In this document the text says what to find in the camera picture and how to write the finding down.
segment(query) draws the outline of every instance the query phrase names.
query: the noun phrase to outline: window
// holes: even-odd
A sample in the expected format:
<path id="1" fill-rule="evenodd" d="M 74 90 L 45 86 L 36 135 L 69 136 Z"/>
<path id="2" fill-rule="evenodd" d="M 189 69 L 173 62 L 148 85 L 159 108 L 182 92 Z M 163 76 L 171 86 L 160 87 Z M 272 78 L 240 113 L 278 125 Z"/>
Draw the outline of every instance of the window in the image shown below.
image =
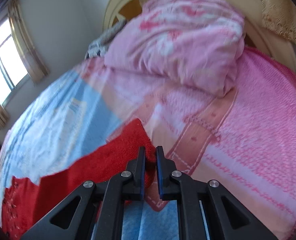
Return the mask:
<path id="1" fill-rule="evenodd" d="M 27 70 L 17 52 L 7 19 L 0 25 L 0 104 L 6 102 L 26 75 Z"/>

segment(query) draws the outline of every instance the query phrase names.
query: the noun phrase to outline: gray cloth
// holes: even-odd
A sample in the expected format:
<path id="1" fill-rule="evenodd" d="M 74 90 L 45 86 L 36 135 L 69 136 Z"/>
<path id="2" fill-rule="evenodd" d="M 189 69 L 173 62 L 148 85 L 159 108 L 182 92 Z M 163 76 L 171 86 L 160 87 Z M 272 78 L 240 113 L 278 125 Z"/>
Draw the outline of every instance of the gray cloth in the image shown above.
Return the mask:
<path id="1" fill-rule="evenodd" d="M 92 57 L 103 57 L 108 51 L 109 45 L 118 32 L 125 26 L 126 20 L 117 22 L 113 27 L 105 30 L 98 39 L 95 39 L 88 46 L 85 59 Z"/>

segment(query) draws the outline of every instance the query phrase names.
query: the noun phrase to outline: folded pink blanket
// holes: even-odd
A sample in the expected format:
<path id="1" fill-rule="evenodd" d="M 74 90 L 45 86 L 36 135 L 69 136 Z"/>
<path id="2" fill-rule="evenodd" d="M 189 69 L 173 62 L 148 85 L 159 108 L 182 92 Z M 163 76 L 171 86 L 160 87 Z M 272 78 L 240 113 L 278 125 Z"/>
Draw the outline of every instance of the folded pink blanket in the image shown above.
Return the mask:
<path id="1" fill-rule="evenodd" d="M 235 86 L 243 26 L 244 17 L 224 0 L 149 0 L 113 40 L 105 65 L 223 97 Z"/>

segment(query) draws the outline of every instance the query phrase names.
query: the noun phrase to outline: blue fabric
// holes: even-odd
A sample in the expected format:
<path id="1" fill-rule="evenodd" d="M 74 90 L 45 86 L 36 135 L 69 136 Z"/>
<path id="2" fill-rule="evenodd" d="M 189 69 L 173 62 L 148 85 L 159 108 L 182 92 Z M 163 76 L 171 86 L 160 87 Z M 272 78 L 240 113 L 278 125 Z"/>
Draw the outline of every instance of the blue fabric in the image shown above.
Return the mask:
<path id="1" fill-rule="evenodd" d="M 100 93 L 71 70 L 50 85 L 12 128 L 0 175 L 0 200 L 11 178 L 42 176 L 68 168 L 106 143 L 121 124 Z M 146 202 L 125 207 L 122 239 L 179 239 L 177 207 L 155 212 Z"/>

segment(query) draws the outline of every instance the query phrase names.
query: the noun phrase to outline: triangular cutout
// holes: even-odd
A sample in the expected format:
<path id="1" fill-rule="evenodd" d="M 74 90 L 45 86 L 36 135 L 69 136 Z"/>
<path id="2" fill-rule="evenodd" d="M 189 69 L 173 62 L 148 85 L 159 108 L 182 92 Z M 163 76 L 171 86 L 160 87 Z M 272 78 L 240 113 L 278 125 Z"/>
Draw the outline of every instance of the triangular cutout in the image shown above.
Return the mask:
<path id="1" fill-rule="evenodd" d="M 232 229 L 248 225 L 249 219 L 225 196 L 221 197 Z"/>
<path id="2" fill-rule="evenodd" d="M 62 229 L 67 229 L 70 225 L 73 215 L 75 214 L 80 199 L 81 198 L 79 196 L 75 197 L 50 220 L 50 223 Z"/>

